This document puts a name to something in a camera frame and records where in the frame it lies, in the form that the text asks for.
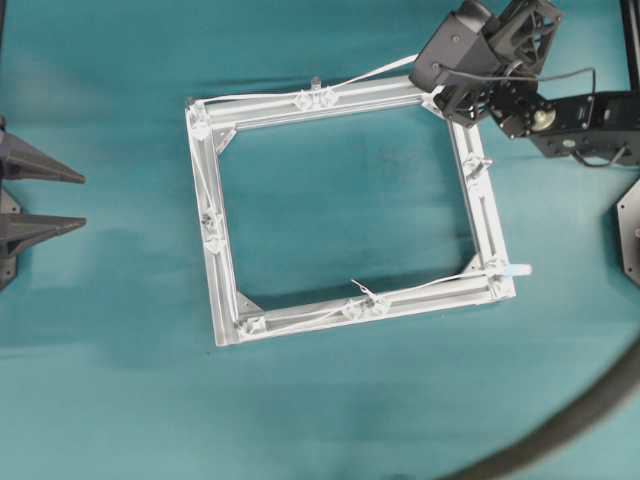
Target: white plastic clip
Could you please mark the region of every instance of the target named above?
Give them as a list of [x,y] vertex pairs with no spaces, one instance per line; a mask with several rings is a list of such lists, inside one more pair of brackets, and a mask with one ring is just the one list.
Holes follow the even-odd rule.
[[488,157],[482,157],[475,153],[470,153],[462,164],[464,178],[467,184],[472,185],[477,182],[480,176],[493,165],[493,160]]
[[227,246],[227,240],[224,238],[224,217],[219,213],[207,210],[202,215],[201,223],[205,232],[205,248],[214,255],[218,255]]
[[320,78],[313,77],[311,88],[301,90],[293,101],[296,107],[303,112],[309,110],[322,110],[333,107],[338,101],[338,95],[331,87],[322,88]]
[[191,133],[198,140],[204,140],[209,135],[209,116],[202,100],[196,100],[189,108]]
[[511,264],[505,260],[494,258],[488,261],[484,268],[485,275],[489,278],[489,289],[494,299],[505,296],[502,279],[504,277],[525,277],[533,273],[533,267],[528,264]]
[[267,320],[264,316],[248,318],[241,330],[245,335],[259,335],[267,331]]
[[384,298],[384,296],[376,295],[357,280],[351,279],[351,282],[357,285],[358,288],[360,288],[360,291],[367,297],[369,297],[368,302],[364,304],[364,306],[370,314],[378,317],[381,315],[386,315],[389,312],[389,310],[391,309],[391,302]]

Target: aluminum frame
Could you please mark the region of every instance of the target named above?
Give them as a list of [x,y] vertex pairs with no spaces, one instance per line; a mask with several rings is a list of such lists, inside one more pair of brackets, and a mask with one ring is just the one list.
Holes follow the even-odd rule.
[[[359,112],[412,105],[442,118],[431,94],[416,88],[406,76],[368,80],[323,88],[314,79],[308,90],[290,95],[228,101],[195,100],[186,109],[198,214],[202,230],[213,329],[218,346],[432,312],[483,305],[516,295],[508,275],[480,275],[415,289],[385,292],[386,305],[375,296],[265,311],[238,291],[220,179],[220,156],[236,134],[248,129],[283,125]],[[476,254],[465,272],[495,271],[509,258],[477,127],[448,122],[460,184]]]

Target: black cable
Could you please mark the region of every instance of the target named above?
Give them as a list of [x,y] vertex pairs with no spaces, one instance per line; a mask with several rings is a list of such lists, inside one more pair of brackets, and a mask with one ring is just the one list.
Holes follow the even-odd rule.
[[573,152],[571,152],[571,156],[580,165],[583,165],[585,167],[588,167],[588,168],[607,168],[607,167],[611,167],[612,165],[616,165],[620,161],[620,159],[622,159],[624,154],[627,153],[627,150],[629,150],[629,146],[628,145],[623,145],[622,148],[620,148],[620,150],[618,150],[616,152],[616,154],[613,157],[611,157],[611,159],[607,160],[606,163],[591,163],[586,158],[584,158],[584,156],[578,150],[574,150]]
[[505,478],[574,440],[604,419],[640,386],[640,336],[591,387],[512,445],[436,480]]
[[458,77],[468,78],[470,80],[478,80],[480,82],[490,81],[490,82],[553,82],[556,80],[565,80],[567,78],[572,78],[577,75],[582,75],[583,73],[591,72],[591,92],[593,94],[596,93],[596,84],[597,84],[597,73],[594,67],[581,68],[580,70],[576,70],[575,72],[563,73],[561,75],[552,75],[550,77],[492,77],[485,75],[475,75],[473,73],[461,72],[459,70],[454,70],[452,68],[446,67],[444,65],[440,65],[440,68],[446,70],[452,75],[456,75]]

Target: teal fabric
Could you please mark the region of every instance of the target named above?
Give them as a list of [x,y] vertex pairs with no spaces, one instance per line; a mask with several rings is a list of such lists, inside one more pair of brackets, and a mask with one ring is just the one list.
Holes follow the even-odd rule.
[[[457,2],[9,3],[1,111],[88,183],[7,188],[89,223],[0,293],[3,478],[429,478],[540,422],[640,326],[611,208],[637,174],[541,158],[487,121],[510,254],[534,266],[516,299],[215,348],[185,99],[349,78],[416,52]],[[560,3],[546,72],[628,88],[618,2]],[[241,134],[222,174],[238,282],[265,306],[470,255],[446,129],[419,108]],[[636,401],[519,478],[637,479],[639,423]]]

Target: black spike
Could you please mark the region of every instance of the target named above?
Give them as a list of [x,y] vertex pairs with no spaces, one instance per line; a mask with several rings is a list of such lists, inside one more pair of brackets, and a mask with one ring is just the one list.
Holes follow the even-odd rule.
[[15,257],[37,243],[69,233],[86,223],[84,218],[0,214],[0,258]]
[[84,176],[11,133],[0,131],[0,178],[85,183]]

